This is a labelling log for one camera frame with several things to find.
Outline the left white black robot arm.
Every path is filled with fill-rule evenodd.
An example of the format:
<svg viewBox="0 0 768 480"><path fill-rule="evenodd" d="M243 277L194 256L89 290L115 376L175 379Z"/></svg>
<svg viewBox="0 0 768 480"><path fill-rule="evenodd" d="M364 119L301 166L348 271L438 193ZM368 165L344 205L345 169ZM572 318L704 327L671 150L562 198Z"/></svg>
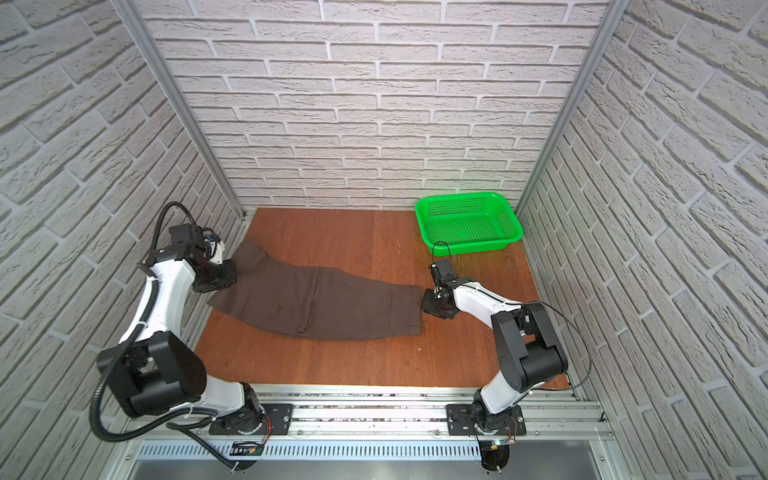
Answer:
<svg viewBox="0 0 768 480"><path fill-rule="evenodd" d="M101 351L101 378L92 395L89 422L106 442L141 436L181 416L202 415L215 429L251 434L264 411L246 383L207 374L203 361L180 337L181 317L189 292L207 293L231 286L234 263L223 257L223 243L194 223L170 229L170 242L153 245L139 268L146 276L137 312L117 346ZM101 419L106 393L130 418L151 417L143 427L109 431Z"/></svg>

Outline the brown trousers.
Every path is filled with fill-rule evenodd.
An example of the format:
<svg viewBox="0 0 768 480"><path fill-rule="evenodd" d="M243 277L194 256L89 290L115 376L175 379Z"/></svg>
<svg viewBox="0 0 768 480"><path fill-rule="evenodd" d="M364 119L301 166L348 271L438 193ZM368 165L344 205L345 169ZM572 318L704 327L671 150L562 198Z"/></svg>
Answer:
<svg viewBox="0 0 768 480"><path fill-rule="evenodd" d="M373 341L422 332L418 286L389 284L330 267L294 266L245 241L236 282L208 301L254 328L319 341Z"/></svg>

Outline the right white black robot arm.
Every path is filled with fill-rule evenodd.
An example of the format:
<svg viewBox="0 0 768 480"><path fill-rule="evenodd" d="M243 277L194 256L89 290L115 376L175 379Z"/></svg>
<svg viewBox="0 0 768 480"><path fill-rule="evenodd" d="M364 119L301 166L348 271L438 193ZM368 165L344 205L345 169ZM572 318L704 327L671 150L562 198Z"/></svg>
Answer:
<svg viewBox="0 0 768 480"><path fill-rule="evenodd" d="M492 330L499 372L476 392L472 417L481 432L497 431L531 390L567 372L560 337L539 302L513 301L459 277L447 259L433 263L430 274L435 287L425 291L425 313L442 319L467 313Z"/></svg>

